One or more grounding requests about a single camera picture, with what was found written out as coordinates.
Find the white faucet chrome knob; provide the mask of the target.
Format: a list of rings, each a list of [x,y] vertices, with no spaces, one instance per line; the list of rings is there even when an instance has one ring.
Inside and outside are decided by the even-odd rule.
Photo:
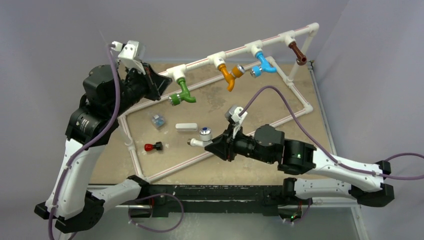
[[[213,134],[209,127],[203,127],[199,130],[199,139],[190,138],[187,144],[191,147],[206,147],[212,143]]]

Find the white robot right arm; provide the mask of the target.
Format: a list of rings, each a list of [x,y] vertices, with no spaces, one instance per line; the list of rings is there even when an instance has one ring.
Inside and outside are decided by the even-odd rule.
[[[288,204],[318,197],[346,198],[358,204],[381,208],[395,198],[394,187],[382,174],[391,170],[388,163],[361,163],[335,155],[299,140],[286,139],[282,131],[265,124],[254,135],[229,126],[204,148],[216,157],[231,162],[242,155],[270,165],[291,177],[283,181],[280,196]]]

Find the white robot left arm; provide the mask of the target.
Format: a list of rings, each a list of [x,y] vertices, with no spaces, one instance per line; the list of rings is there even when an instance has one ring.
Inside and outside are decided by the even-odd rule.
[[[88,190],[97,160],[119,127],[118,117],[142,99],[160,100],[172,79],[143,63],[143,72],[130,69],[120,78],[114,65],[99,65],[83,80],[84,94],[65,131],[65,153],[50,197],[35,206],[49,229],[75,235],[93,228],[104,213],[128,201],[146,203],[147,182],[131,175],[99,191]]]

